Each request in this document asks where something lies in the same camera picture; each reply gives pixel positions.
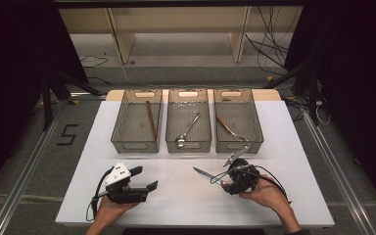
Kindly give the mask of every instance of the silver utensil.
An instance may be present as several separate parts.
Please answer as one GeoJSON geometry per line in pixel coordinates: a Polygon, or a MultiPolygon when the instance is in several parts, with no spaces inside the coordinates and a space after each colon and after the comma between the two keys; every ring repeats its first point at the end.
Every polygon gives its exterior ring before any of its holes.
{"type": "Polygon", "coordinates": [[[248,141],[245,137],[243,137],[243,136],[239,136],[239,135],[237,135],[236,133],[234,133],[234,132],[230,129],[230,127],[228,127],[227,123],[225,123],[225,121],[224,121],[224,120],[223,120],[218,114],[215,114],[215,117],[218,119],[219,123],[221,123],[222,126],[224,126],[224,128],[225,128],[228,132],[230,132],[230,134],[234,135],[235,137],[239,138],[239,139],[242,140],[242,141],[248,141]]]}
{"type": "Polygon", "coordinates": [[[223,166],[226,167],[228,165],[231,165],[232,163],[234,163],[234,161],[236,161],[238,158],[240,158],[240,156],[242,156],[247,151],[249,151],[250,148],[252,148],[252,145],[246,145],[246,146],[244,146],[244,148],[242,150],[237,151],[234,154],[231,154],[231,157],[227,160],[227,162],[225,162],[225,164],[223,166]]]}
{"type": "Polygon", "coordinates": [[[219,185],[225,185],[226,182],[224,180],[221,180],[221,179],[218,179],[218,178],[215,178],[212,174],[210,173],[207,173],[201,169],[198,169],[196,167],[193,166],[193,168],[195,169],[195,171],[197,171],[199,174],[203,175],[203,177],[209,179],[211,181],[211,183],[217,183],[219,185]]]}
{"type": "Polygon", "coordinates": [[[194,125],[194,123],[197,121],[197,119],[200,117],[200,113],[197,113],[197,115],[194,117],[194,119],[191,121],[191,123],[188,125],[188,128],[185,130],[185,133],[179,135],[176,137],[175,142],[178,142],[177,148],[184,147],[186,135],[188,131],[191,129],[191,127],[194,125]]]}

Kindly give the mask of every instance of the sleeve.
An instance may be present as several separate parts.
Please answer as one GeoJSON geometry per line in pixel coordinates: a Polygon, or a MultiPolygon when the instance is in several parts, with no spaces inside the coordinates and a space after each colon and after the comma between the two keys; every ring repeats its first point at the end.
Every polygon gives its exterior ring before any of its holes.
{"type": "Polygon", "coordinates": [[[303,229],[298,232],[289,233],[288,235],[310,235],[310,232],[308,229],[303,229]]]}

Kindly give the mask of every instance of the wrist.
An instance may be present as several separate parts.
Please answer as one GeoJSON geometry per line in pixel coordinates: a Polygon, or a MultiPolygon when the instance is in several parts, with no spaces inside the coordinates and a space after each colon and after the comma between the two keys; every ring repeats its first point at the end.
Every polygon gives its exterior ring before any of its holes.
{"type": "Polygon", "coordinates": [[[96,220],[93,222],[93,224],[91,224],[90,228],[86,232],[86,235],[100,235],[107,227],[108,224],[96,220]]]}
{"type": "Polygon", "coordinates": [[[298,220],[295,217],[295,213],[289,204],[277,209],[276,213],[282,221],[286,234],[301,230],[301,226],[299,225],[298,220]]]}

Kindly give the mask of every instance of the metal spoon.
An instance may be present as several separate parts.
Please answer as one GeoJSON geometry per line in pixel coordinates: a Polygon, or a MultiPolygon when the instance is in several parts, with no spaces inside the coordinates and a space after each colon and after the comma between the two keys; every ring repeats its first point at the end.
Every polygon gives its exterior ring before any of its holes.
{"type": "Polygon", "coordinates": [[[191,127],[194,125],[195,121],[197,121],[197,119],[199,117],[200,117],[200,113],[197,113],[197,115],[194,117],[194,119],[188,125],[188,128],[187,128],[187,130],[185,130],[185,133],[183,133],[183,134],[179,135],[178,137],[176,137],[175,142],[178,142],[177,148],[184,147],[186,135],[187,135],[188,131],[191,129],[191,127]]]}

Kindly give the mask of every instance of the gripper camera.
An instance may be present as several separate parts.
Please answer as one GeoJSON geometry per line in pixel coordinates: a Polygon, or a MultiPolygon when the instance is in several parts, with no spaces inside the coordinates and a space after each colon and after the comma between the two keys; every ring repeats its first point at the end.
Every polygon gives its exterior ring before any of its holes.
{"type": "Polygon", "coordinates": [[[148,194],[158,187],[158,180],[148,184],[146,188],[131,188],[129,186],[130,177],[142,172],[143,166],[137,166],[133,169],[127,169],[123,163],[117,163],[114,167],[106,171],[96,190],[96,194],[91,200],[93,215],[97,213],[97,203],[103,196],[107,196],[110,201],[117,204],[130,204],[146,202],[148,194]],[[104,185],[106,191],[99,194],[100,187],[104,178],[107,176],[104,185]]]}

